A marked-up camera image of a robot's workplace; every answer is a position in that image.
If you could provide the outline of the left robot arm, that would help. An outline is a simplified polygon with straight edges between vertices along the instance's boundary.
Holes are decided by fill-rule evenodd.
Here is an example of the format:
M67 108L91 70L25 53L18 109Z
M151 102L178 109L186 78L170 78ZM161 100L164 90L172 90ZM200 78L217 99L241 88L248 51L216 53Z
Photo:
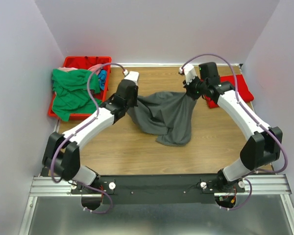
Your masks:
M87 193L98 190L98 174L81 165L80 150L105 128L125 116L129 108L137 105L139 73L131 71L118 85L117 91L76 127L50 135L42 164L62 180L82 183Z

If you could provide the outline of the grey t shirt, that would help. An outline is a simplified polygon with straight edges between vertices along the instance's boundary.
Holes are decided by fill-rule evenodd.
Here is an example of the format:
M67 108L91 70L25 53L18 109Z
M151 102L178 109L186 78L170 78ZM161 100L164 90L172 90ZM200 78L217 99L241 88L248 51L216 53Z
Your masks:
M197 101L182 92L156 92L139 96L127 114L147 134L166 146L185 146L191 140L191 119Z

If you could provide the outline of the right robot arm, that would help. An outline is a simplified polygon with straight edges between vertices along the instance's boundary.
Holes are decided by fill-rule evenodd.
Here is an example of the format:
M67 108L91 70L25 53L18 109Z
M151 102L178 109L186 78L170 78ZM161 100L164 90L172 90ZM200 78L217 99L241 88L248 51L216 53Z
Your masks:
M239 158L221 169L210 184L226 192L242 177L279 159L283 134L280 128L270 127L261 120L240 97L231 82L221 81L216 63L204 63L198 67L199 73L196 73L191 64L179 68L179 74L185 77L184 88L189 94L209 98L224 109L246 138Z

